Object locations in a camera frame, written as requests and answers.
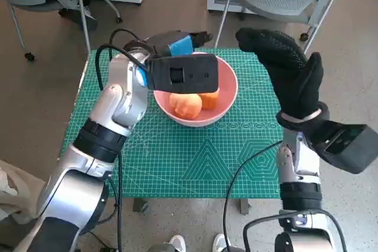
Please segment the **bare left hand blue tape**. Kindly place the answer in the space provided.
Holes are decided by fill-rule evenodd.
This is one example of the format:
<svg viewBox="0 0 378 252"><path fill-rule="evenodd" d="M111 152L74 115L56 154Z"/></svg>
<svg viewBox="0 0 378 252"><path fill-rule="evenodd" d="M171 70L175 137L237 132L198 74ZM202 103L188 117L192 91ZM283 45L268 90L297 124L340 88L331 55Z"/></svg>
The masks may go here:
<svg viewBox="0 0 378 252"><path fill-rule="evenodd" d="M153 35L145 40L154 53L160 57L192 54L196 48L210 42L213 35L207 31L185 32L168 31Z"/></svg>

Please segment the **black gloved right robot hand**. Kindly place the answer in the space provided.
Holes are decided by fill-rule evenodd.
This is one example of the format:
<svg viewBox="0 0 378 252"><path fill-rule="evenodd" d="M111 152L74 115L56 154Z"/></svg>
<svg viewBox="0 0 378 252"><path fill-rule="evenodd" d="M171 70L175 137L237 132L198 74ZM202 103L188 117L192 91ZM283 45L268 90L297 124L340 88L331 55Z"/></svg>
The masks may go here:
<svg viewBox="0 0 378 252"><path fill-rule="evenodd" d="M307 58L295 40L280 31L241 28L236 39L242 51L254 53L266 68L283 113L304 119L318 110L324 74L320 53Z"/></svg>

